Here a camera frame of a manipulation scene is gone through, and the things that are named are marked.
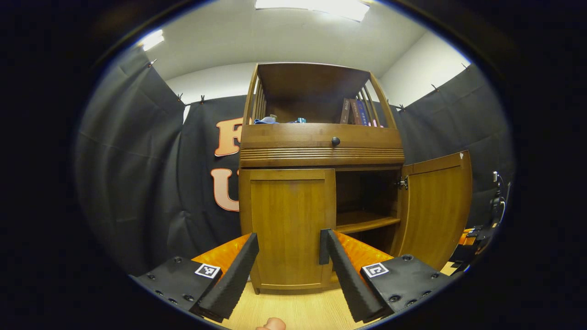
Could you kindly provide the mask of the small ceiling light panel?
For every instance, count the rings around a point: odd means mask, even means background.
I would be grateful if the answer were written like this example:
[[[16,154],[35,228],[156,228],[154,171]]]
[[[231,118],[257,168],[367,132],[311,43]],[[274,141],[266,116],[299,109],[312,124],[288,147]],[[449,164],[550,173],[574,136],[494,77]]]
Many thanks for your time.
[[[149,51],[153,47],[161,44],[164,41],[163,29],[158,29],[146,35],[142,40],[138,42],[138,47],[144,51]]]

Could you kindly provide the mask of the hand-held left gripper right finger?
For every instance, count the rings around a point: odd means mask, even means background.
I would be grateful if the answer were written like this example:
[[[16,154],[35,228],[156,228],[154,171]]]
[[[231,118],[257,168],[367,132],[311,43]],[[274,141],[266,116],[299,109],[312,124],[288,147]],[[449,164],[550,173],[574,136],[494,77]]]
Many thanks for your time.
[[[329,232],[329,259],[355,322],[400,313],[451,282],[411,254],[392,257],[338,231]]]

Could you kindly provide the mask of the black backdrop cloth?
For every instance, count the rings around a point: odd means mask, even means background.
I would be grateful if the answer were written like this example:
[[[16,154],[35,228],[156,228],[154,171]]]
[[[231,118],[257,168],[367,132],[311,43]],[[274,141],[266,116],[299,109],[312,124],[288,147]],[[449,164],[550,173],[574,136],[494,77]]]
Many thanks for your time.
[[[80,204],[105,250],[126,273],[143,275],[170,257],[196,256],[240,233],[238,213],[216,197],[238,199],[233,177],[213,188],[211,172],[236,172],[239,154],[216,155],[237,142],[247,88],[214,83],[244,80],[252,65],[191,79],[212,92],[184,105],[142,50],[113,60],[89,100],[75,146]],[[475,65],[404,111],[393,110],[407,152],[417,163],[468,150],[472,165],[469,226],[490,218],[496,192],[515,173],[511,130],[501,103]]]

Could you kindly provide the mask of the black door handle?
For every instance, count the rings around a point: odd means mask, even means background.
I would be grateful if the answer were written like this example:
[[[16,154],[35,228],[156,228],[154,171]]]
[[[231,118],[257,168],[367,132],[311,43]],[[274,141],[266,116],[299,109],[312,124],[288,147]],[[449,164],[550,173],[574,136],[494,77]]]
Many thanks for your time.
[[[323,228],[320,230],[319,236],[319,265],[327,265],[330,262],[330,253],[328,249],[329,231],[330,228]]]

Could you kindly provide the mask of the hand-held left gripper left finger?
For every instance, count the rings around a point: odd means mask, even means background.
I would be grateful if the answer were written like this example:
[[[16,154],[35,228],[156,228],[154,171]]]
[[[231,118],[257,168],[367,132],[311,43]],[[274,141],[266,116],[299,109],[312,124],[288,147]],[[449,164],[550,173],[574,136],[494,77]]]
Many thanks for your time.
[[[237,306],[258,253],[257,234],[249,233],[197,257],[172,257],[130,278],[178,309],[221,323]]]

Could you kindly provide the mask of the large ceiling light panel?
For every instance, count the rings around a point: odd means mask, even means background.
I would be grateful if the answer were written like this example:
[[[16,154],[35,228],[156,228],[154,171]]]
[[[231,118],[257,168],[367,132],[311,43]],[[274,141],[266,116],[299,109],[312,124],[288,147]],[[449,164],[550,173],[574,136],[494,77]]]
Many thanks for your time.
[[[255,0],[255,9],[304,9],[361,22],[371,7],[360,0]]]

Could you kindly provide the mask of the wooden cabinet door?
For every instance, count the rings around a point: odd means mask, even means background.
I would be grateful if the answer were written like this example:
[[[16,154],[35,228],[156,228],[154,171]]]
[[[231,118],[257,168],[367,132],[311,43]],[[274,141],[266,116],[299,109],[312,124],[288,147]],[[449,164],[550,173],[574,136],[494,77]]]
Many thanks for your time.
[[[251,270],[256,294],[313,290],[331,284],[332,263],[320,261],[320,234],[336,226],[334,169],[241,170],[239,214],[256,233]]]
[[[409,189],[398,192],[399,225],[391,255],[411,254],[440,271],[458,246],[472,201],[467,150],[404,165]]]

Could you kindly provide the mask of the wooden double-door shoe cabinet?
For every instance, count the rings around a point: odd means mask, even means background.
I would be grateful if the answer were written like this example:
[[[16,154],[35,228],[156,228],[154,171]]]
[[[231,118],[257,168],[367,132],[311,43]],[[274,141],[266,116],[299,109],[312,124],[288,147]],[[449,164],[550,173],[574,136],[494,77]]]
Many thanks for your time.
[[[365,105],[369,123],[398,129],[375,75],[321,63],[262,63],[255,66],[244,108],[244,125],[274,116],[280,123],[340,125],[344,98]],[[404,163],[402,149],[391,148],[246,148],[241,170],[334,169],[336,226],[386,253],[399,225],[396,182]],[[331,283],[336,276],[332,267]]]

